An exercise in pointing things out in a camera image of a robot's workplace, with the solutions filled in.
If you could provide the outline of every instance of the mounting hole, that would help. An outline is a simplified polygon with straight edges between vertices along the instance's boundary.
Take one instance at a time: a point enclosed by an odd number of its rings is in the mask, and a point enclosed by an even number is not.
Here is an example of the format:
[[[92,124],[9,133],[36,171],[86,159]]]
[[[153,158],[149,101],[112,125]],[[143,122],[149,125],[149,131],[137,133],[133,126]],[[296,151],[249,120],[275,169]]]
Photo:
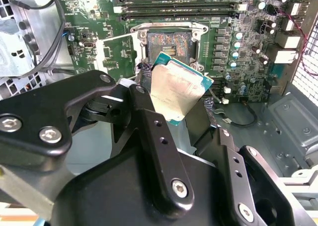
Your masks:
[[[165,144],[165,145],[168,144],[168,141],[167,141],[165,138],[163,138],[163,137],[160,138],[160,142],[161,142],[162,144]]]
[[[236,163],[239,163],[239,160],[238,160],[236,157],[233,157],[233,160],[234,160]]]
[[[21,30],[26,30],[27,28],[26,24],[23,21],[19,22],[19,27]]]
[[[242,174],[241,174],[238,170],[235,171],[235,174],[236,174],[239,178],[242,178],[242,177],[243,177]]]
[[[117,117],[119,115],[120,115],[120,109],[118,109],[118,108],[112,109],[110,111],[110,116],[112,116],[112,117]]]
[[[157,127],[161,127],[161,126],[162,126],[162,122],[155,120],[155,125],[156,125]]]

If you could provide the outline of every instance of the wire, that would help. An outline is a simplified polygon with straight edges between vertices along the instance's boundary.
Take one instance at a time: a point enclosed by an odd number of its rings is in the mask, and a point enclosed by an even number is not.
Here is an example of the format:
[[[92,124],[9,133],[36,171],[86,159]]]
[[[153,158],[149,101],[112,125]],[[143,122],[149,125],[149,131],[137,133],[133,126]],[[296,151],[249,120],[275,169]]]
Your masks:
[[[244,106],[247,107],[248,111],[252,114],[253,116],[253,121],[250,122],[250,123],[247,123],[247,124],[239,124],[239,123],[235,123],[233,122],[230,118],[228,118],[225,114],[225,111],[223,109],[215,109],[214,110],[214,113],[215,114],[220,114],[222,115],[222,118],[223,118],[223,121],[226,122],[226,123],[229,123],[235,127],[238,127],[238,128],[248,128],[248,127],[251,127],[253,125],[255,125],[257,123],[257,115],[255,113],[255,111],[246,103],[246,102],[242,102],[242,104]]]
[[[59,0],[53,0],[53,1],[55,2],[56,9],[57,9],[59,17],[61,19],[61,25],[59,27],[57,35],[56,35],[55,39],[53,40],[52,45],[49,48],[48,52],[43,57],[43,59],[35,66],[34,69],[32,69],[31,71],[22,75],[21,78],[28,77],[29,75],[33,75],[36,72],[40,71],[42,68],[44,68],[44,66],[53,57],[54,53],[57,50],[60,50],[60,48],[58,48],[58,47],[59,47],[59,45],[61,45],[60,42],[62,40],[62,34],[64,32],[64,26],[65,26],[66,21],[65,21],[65,15],[64,15],[64,11],[63,11],[63,7],[62,7],[61,3],[59,2]]]
[[[43,6],[29,6],[28,4],[25,4],[21,1],[17,1],[17,0],[9,0],[9,2],[13,5],[16,5],[20,8],[26,9],[26,10],[42,10],[42,9],[46,9],[48,8],[50,5],[52,5],[54,3],[54,0],[50,0],[47,4],[43,5]]]
[[[293,17],[287,13],[285,13],[284,11],[281,11],[279,10],[278,13],[281,13],[285,16],[287,16],[287,18],[289,20],[291,20],[293,22],[293,24],[296,26],[297,30],[299,30],[304,38],[304,43],[303,43],[303,46],[302,46],[302,50],[301,50],[301,53],[300,53],[300,56],[299,56],[299,60],[300,60],[300,63],[302,64],[302,67],[304,69],[304,71],[306,73],[308,73],[309,75],[311,76],[318,76],[318,73],[312,73],[308,70],[308,67],[305,65],[304,63],[304,54],[306,53],[306,48],[307,48],[307,44],[309,42],[309,39],[308,39],[308,36],[304,33],[304,31],[301,29],[301,27],[298,25],[298,23],[293,19]]]

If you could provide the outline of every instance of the ram slot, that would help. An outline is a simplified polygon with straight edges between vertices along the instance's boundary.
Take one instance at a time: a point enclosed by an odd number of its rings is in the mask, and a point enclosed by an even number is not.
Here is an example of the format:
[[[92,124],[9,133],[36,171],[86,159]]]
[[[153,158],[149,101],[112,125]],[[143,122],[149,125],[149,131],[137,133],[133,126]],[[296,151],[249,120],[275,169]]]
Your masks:
[[[142,19],[152,19],[152,21],[160,21],[160,20],[167,20],[167,19],[174,19],[174,18],[181,18],[184,20],[191,19],[204,19],[210,17],[228,17],[228,16],[235,16],[235,12],[196,12],[196,13],[188,13],[188,12],[180,12],[180,13],[151,13],[151,14],[141,14],[141,13],[128,13],[120,15],[120,20],[128,21],[128,20],[142,20]]]

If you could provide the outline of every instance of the silver screw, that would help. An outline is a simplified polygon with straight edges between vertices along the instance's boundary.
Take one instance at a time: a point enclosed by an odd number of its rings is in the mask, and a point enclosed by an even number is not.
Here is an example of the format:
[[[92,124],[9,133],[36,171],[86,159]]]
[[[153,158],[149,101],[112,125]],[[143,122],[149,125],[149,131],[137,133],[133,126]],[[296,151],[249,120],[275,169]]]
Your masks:
[[[110,78],[107,75],[100,75],[100,79],[106,83],[110,83]]]
[[[223,129],[223,133],[224,133],[224,135],[227,136],[227,137],[230,136],[229,132],[228,132],[226,129]]]
[[[75,37],[73,35],[68,35],[68,40],[69,41],[75,41]]]
[[[138,90],[140,93],[145,93],[144,88],[142,88],[140,85],[136,86],[136,90]]]
[[[249,148],[249,152],[252,153],[253,156],[257,156],[257,152],[253,148]]]
[[[172,182],[172,189],[180,198],[184,198],[188,195],[187,187],[185,186],[183,182],[179,180],[174,180]]]
[[[245,204],[239,204],[238,209],[244,219],[246,219],[250,223],[254,221],[254,215],[249,207],[247,207]]]
[[[303,129],[303,133],[304,134],[309,134],[311,132],[311,129],[310,128],[304,128]]]
[[[55,127],[43,128],[39,136],[40,139],[46,143],[58,143],[62,139],[62,133]]]
[[[21,121],[15,117],[0,118],[1,131],[7,132],[7,133],[13,133],[15,131],[18,131],[21,127],[22,127]]]

